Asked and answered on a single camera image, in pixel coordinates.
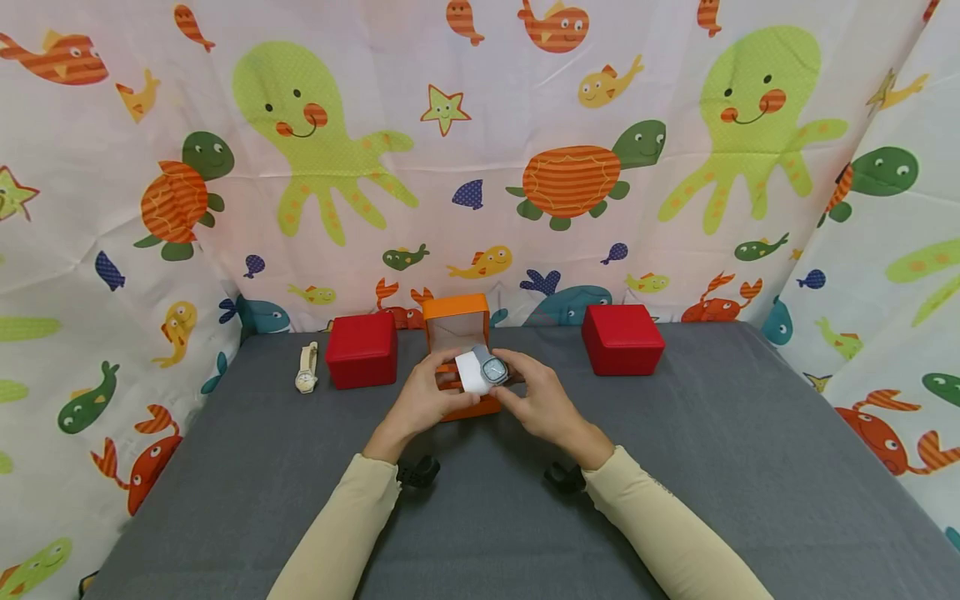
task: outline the person's right hand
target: person's right hand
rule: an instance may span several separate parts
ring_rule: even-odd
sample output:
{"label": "person's right hand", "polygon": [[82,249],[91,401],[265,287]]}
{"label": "person's right hand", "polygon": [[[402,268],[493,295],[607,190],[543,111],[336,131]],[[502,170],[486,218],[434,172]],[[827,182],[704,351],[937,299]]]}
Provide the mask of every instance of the person's right hand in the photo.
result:
{"label": "person's right hand", "polygon": [[498,348],[492,353],[527,383],[524,398],[500,386],[490,390],[490,395],[500,400],[524,429],[559,446],[586,470],[597,470],[607,462],[613,455],[613,444],[580,415],[553,369],[521,352]]}

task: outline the watch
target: watch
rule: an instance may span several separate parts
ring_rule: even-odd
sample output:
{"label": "watch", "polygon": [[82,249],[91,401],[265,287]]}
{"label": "watch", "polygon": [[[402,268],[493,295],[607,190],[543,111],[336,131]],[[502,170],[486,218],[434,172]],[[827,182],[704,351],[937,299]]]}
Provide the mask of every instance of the watch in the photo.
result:
{"label": "watch", "polygon": [[294,385],[300,390],[301,394],[313,392],[313,386],[317,384],[317,343],[311,342],[310,346],[304,346],[300,351],[300,371],[294,380]]}

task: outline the black clip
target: black clip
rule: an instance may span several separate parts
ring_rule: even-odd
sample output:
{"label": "black clip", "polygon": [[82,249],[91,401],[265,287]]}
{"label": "black clip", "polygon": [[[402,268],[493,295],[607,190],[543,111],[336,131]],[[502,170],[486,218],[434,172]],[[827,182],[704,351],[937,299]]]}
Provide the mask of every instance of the black clip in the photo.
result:
{"label": "black clip", "polygon": [[416,465],[400,459],[396,461],[396,466],[396,480],[412,488],[429,488],[440,472],[440,461],[429,454]]}
{"label": "black clip", "polygon": [[584,479],[579,465],[574,465],[567,470],[560,463],[554,463],[543,472],[543,478],[553,486],[554,490],[564,495],[582,492],[587,488],[587,480]]}

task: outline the orange watch box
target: orange watch box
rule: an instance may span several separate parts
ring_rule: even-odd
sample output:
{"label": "orange watch box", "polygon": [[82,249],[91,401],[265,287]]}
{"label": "orange watch box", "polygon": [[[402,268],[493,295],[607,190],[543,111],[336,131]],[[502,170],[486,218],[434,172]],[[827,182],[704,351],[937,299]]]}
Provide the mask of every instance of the orange watch box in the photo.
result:
{"label": "orange watch box", "polygon": [[[468,294],[450,298],[436,298],[423,303],[423,321],[426,345],[429,351],[449,348],[471,348],[477,344],[490,347],[490,308],[483,294]],[[441,365],[437,372],[457,372],[455,363]],[[458,376],[441,386],[442,389],[463,390]],[[455,411],[444,417],[449,420],[481,417],[500,412],[500,402],[493,396],[483,396],[476,406]]]}

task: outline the sleeve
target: sleeve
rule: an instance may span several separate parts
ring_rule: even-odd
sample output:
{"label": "sleeve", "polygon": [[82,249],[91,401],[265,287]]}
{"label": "sleeve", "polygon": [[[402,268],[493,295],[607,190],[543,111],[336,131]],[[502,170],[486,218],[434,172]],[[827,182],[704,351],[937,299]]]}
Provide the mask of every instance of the sleeve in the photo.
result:
{"label": "sleeve", "polygon": [[584,478],[593,505],[671,600],[772,600],[740,557],[623,447]]}
{"label": "sleeve", "polygon": [[396,465],[353,457],[267,600],[349,600],[400,494]]}

